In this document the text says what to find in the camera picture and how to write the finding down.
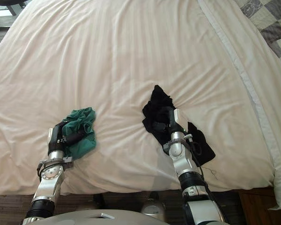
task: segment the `floor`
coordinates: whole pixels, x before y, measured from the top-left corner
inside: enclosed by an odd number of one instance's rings
[[[0,17],[0,41],[8,31],[15,17]],[[214,194],[229,224],[245,225],[245,217],[237,192],[229,191]],[[104,193],[107,207],[110,209],[140,211],[149,192],[138,193]],[[181,191],[168,190],[159,192],[160,200],[166,205],[167,222],[172,225],[183,224]],[[0,195],[0,225],[18,225],[30,207],[31,195]],[[77,206],[91,200],[91,195],[61,196],[55,214],[73,211]]]

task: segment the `black cable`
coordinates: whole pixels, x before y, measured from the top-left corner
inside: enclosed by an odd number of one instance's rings
[[[202,168],[201,168],[201,165],[200,165],[200,163],[198,162],[196,156],[195,156],[194,153],[193,153],[193,152],[198,153],[198,152],[196,151],[196,149],[195,149],[194,144],[196,144],[196,145],[200,148],[200,154],[202,154],[202,148],[201,148],[200,144],[197,143],[197,142],[191,142],[191,143],[190,143],[192,157],[193,157],[195,163],[196,163],[196,164],[198,165],[198,167],[200,168],[201,173],[202,173],[202,179],[204,180],[204,174],[203,174],[203,170],[202,170]],[[207,185],[207,187],[206,187],[206,191],[208,192],[209,196],[211,197],[211,200],[214,201],[214,202],[216,203],[216,205],[219,207],[219,209],[220,209],[220,211],[221,211],[221,213],[222,213],[222,216],[224,217],[224,220],[225,220],[225,221],[228,221],[228,220],[227,220],[227,216],[225,215],[225,213],[224,213],[223,210],[222,210],[222,206],[221,206],[221,205],[218,203],[218,201],[215,199],[214,194],[209,190],[208,185]]]
[[[191,147],[191,153],[192,153],[192,158],[193,158],[193,160],[195,161],[195,163],[197,164],[197,166],[200,168],[200,170],[201,170],[201,177],[202,177],[202,179],[204,180],[204,173],[203,173],[203,170],[202,170],[202,167],[201,167],[201,165],[200,165],[200,163],[198,162],[198,160],[197,160],[197,158],[196,158],[196,156],[195,156],[195,154],[194,154],[194,151],[195,151],[195,145],[194,145],[194,142],[190,142],[190,147]]]
[[[202,155],[202,148],[201,148],[201,145],[197,142],[193,142],[193,145],[197,145],[199,147],[199,151],[196,151],[196,149],[194,149],[194,152],[196,153],[197,156],[200,156]]]

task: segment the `black garment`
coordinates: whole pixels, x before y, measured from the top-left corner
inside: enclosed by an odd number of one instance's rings
[[[158,142],[163,146],[170,141],[170,133],[165,124],[169,124],[168,108],[175,109],[172,99],[164,93],[158,85],[155,85],[151,95],[151,100],[142,109],[145,119],[142,121],[146,130],[154,135]],[[215,157],[215,153],[206,143],[204,134],[196,128],[192,123],[188,122],[188,133],[192,134],[194,143],[198,143],[200,147],[195,145],[195,157],[203,165]]]

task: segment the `gray checkered pattern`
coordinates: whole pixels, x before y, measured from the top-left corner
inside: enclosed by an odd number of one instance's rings
[[[281,0],[235,0],[281,60]]]

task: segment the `white bed sheet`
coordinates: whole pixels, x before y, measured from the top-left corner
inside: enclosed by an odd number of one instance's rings
[[[32,194],[48,128],[88,106],[63,194],[178,189],[141,122],[155,84],[215,151],[212,191],[274,184],[281,207],[281,63],[230,1],[32,1],[0,44],[0,194]]]

